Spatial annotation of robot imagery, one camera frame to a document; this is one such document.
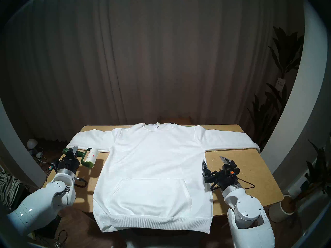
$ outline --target curtain fold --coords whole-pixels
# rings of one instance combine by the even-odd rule
[[[2,32],[2,67],[36,137],[186,116],[249,131],[286,12],[286,0],[31,0]]]

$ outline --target white pillar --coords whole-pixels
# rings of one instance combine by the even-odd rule
[[[4,168],[26,184],[42,187],[46,174],[17,136],[0,100],[0,158]]]

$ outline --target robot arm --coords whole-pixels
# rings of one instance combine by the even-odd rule
[[[61,209],[72,206],[76,199],[75,175],[80,164],[77,156],[81,156],[83,161],[86,152],[82,153],[73,147],[64,149],[63,153],[66,156],[54,165],[57,172],[54,179],[45,188],[27,196],[15,211],[7,215],[22,236],[48,225]],[[94,165],[97,150],[94,155],[94,161],[88,161],[88,165]]]
[[[203,161],[203,176],[206,183],[213,183],[211,190],[221,189],[224,201],[231,208],[227,217],[235,248],[274,248],[275,237],[260,201],[246,194],[236,177],[240,169],[227,158],[222,170],[210,172]]]
[[[70,188],[62,181],[52,181],[26,197],[8,218],[21,235],[48,225],[66,205]]]

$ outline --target white wall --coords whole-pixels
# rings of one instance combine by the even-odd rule
[[[283,114],[261,153],[271,173],[284,161],[306,126],[324,79],[327,59],[326,28],[306,0],[304,16],[304,47],[297,78]]]
[[[0,157],[9,172],[26,184],[42,187],[46,174],[17,136],[0,100]]]

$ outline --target electrical cord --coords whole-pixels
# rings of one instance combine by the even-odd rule
[[[42,151],[41,151],[41,155],[42,155],[42,154],[44,153],[44,149],[43,149],[42,147],[39,147],[39,148],[42,149]],[[39,158],[37,158],[37,159],[38,159],[37,163],[39,163],[39,162],[41,162],[41,163],[43,163],[43,164],[47,163],[47,159],[46,159],[45,156],[41,156],[41,157],[39,157]]]
[[[238,177],[237,177],[237,179],[239,179],[239,180],[241,180],[241,181],[243,181],[243,182],[246,182],[246,183],[252,185],[252,187],[250,187],[250,188],[255,188],[255,185],[254,185],[254,184],[252,184],[252,183],[250,183],[250,182],[248,182],[248,181],[242,180],[242,179],[240,179],[240,178],[238,178]]]
[[[64,238],[64,240],[63,240],[62,242],[60,242],[60,235],[61,235],[62,232],[65,232],[65,233],[66,233],[66,237]],[[55,246],[56,248],[60,248],[60,247],[62,247],[62,245],[63,245],[63,243],[66,241],[67,237],[68,237],[68,232],[67,232],[65,229],[61,230],[61,231],[59,232],[57,242],[55,242],[54,246]]]
[[[65,232],[65,233],[66,233],[66,237],[64,238],[64,240],[63,240],[62,242],[60,242],[60,235],[61,235],[62,232]],[[43,237],[40,236],[40,235],[36,235],[36,239],[37,239],[37,237],[39,237],[39,243],[40,243],[41,245],[43,245],[43,244],[41,243],[41,241],[43,241],[43,242],[47,243],[48,247],[50,247],[49,242],[48,242],[45,238],[43,238]],[[56,239],[56,238],[51,238],[51,239],[53,239],[53,240],[56,241],[56,242],[54,243],[54,247],[56,247],[56,248],[61,248],[61,247],[63,246],[64,242],[67,240],[67,238],[68,238],[68,232],[67,232],[66,230],[63,229],[63,230],[61,230],[61,231],[59,232],[57,239]]]
[[[50,171],[49,169],[47,169],[47,170],[45,170],[45,171],[48,171],[48,173],[46,174],[46,183],[48,183],[47,178],[48,178],[49,174],[51,173],[51,171]]]

